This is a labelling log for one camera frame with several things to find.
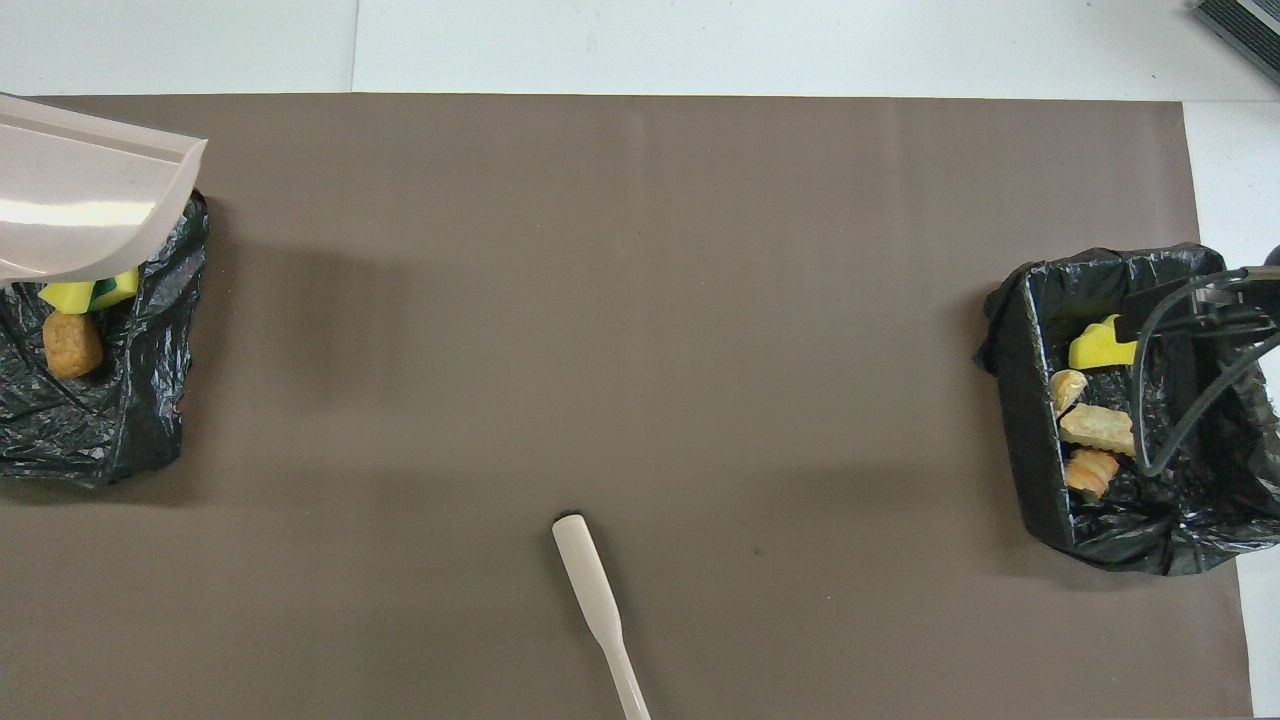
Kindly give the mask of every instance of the brown mat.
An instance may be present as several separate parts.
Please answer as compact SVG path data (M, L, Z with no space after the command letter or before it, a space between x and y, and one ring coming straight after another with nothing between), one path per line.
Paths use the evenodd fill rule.
M969 360L1018 264L1194 241L1169 104L166 96L211 138L186 455L9 483L12 717L1249 714L1234 565L1021 529Z

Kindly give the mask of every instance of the green and yellow object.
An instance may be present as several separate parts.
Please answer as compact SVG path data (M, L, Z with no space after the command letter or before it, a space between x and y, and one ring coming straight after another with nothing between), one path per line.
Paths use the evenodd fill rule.
M105 281L49 283L40 291L40 299L64 315L79 315L90 310L106 310L137 293L138 269L134 268Z
M1066 364L1076 370L1133 365L1138 343L1116 342L1116 318L1119 316L1111 315L1101 323L1093 323L1084 328L1080 337L1071 341L1071 348L1066 354Z
M88 311L95 284L97 283L49 283L40 291L40 299L64 315L79 315Z

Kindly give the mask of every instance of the black trash bag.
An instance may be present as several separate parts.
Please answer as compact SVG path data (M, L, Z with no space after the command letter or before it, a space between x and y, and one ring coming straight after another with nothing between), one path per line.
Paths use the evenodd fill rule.
M102 365L58 380L45 364L44 323L52 309L38 283L0 297L0 478L97 487L164 468L182 451L191 352L209 209L192 192L164 247L140 269L138 295L92 313Z
M1198 245L1116 252L1089 250L1015 270L986 302L987 340L974 360L996 375L1018 502L1027 529L1046 544L1105 570L1156 575L1203 573L1280 542L1280 438L1266 383L1254 365L1213 402L1165 471L1147 478L1119 456L1105 498L1069 492L1048 379L1089 323L1119 313L1126 295L1226 269ZM1147 447L1179 420L1170 370L1192 372L1201 389L1239 356L1197 342L1193 357L1153 347L1142 382ZM1129 413L1129 368L1088 370L1080 402Z

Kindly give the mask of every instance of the bread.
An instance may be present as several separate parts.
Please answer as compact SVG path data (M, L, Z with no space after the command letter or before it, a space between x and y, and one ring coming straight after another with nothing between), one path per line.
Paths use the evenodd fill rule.
M1071 452L1071 460L1066 464L1066 487L1080 491L1085 500L1093 502L1107 493L1119 469L1120 464L1111 455L1100 450L1078 448Z
M60 380L70 380L102 364L102 341L88 315L54 310L45 319L45 363Z
M1133 457L1133 420L1119 410L1080 404L1062 415L1059 428L1064 442Z
M1059 370L1053 373L1053 377L1048 379L1048 389L1053 396L1053 414L1061 415L1066 413L1080 398L1080 393L1084 392L1084 387L1088 384L1089 378L1085 378L1084 373L1079 370Z

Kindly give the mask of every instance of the white plastic dustpan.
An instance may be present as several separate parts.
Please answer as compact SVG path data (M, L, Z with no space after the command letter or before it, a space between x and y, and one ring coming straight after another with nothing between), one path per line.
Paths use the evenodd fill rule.
M0 95L0 286L142 264L182 215L205 143Z

